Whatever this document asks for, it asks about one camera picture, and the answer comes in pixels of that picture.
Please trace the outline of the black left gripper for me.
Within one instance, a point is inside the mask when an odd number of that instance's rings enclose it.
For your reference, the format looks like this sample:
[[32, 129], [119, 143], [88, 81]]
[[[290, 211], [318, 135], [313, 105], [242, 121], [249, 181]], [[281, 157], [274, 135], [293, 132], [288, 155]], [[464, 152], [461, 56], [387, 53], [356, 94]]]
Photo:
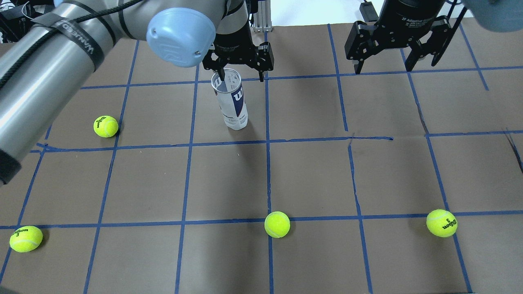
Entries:
[[203, 58], [205, 69], [212, 69], [220, 80], [225, 80], [226, 65], [247, 65], [258, 71], [259, 81], [264, 82], [265, 72], [274, 68], [272, 46], [269, 42], [254, 45], [250, 31], [250, 22], [230, 34], [217, 33], [214, 49], [209, 49]]

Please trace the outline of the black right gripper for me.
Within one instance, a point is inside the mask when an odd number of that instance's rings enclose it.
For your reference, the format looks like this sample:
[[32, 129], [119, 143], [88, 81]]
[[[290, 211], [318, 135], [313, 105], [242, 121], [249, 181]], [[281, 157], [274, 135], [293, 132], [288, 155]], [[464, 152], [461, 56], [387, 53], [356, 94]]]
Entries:
[[345, 56], [353, 61], [356, 75], [361, 73], [364, 61], [385, 49], [410, 48], [409, 62], [433, 56], [435, 67], [463, 17], [454, 25], [450, 17], [459, 1], [452, 2], [447, 15], [440, 15], [443, 0], [385, 0], [377, 22], [354, 22], [345, 43]]

